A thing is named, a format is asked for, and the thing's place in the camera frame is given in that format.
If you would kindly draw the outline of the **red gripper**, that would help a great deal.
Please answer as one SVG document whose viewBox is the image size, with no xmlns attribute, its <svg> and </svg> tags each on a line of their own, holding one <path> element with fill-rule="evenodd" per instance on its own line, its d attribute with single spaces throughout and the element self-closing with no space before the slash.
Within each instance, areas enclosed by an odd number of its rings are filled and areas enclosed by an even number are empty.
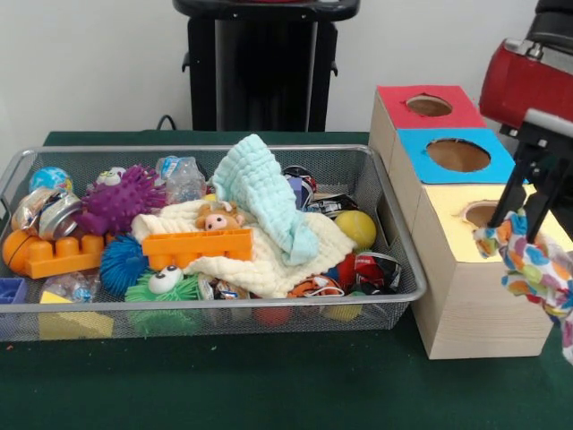
<svg viewBox="0 0 573 430">
<path fill-rule="evenodd" d="M 547 153 L 537 127 L 572 136 L 572 53 L 528 39 L 505 39 L 492 55 L 479 100 L 483 116 L 517 138 L 515 166 L 488 227 L 524 209 L 528 239 L 551 213 L 572 238 L 572 158 Z"/>
</svg>

